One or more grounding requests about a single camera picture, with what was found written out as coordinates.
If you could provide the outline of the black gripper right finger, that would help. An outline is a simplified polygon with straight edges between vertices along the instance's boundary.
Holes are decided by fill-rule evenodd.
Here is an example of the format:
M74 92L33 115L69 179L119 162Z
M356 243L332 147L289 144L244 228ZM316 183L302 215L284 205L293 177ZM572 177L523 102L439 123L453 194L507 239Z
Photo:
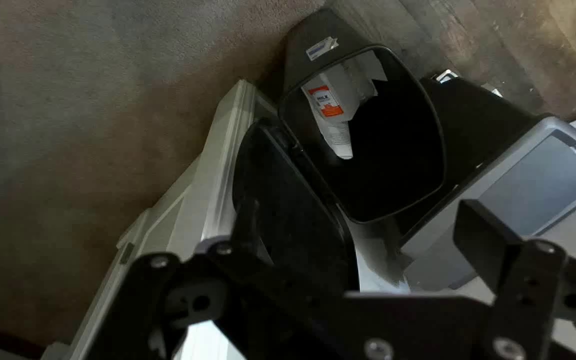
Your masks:
M494 293L481 354L489 360L576 360L555 325L576 328L576 258L563 247L523 240L478 200L462 200L455 245Z

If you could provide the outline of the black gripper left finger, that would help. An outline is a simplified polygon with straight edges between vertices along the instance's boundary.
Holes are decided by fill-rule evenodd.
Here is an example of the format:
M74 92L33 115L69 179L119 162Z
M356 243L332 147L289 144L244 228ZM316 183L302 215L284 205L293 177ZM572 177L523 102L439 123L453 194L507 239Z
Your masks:
M361 360L343 311L341 297L228 243L186 263L159 252L130 266L84 360L173 360L203 322L246 360Z

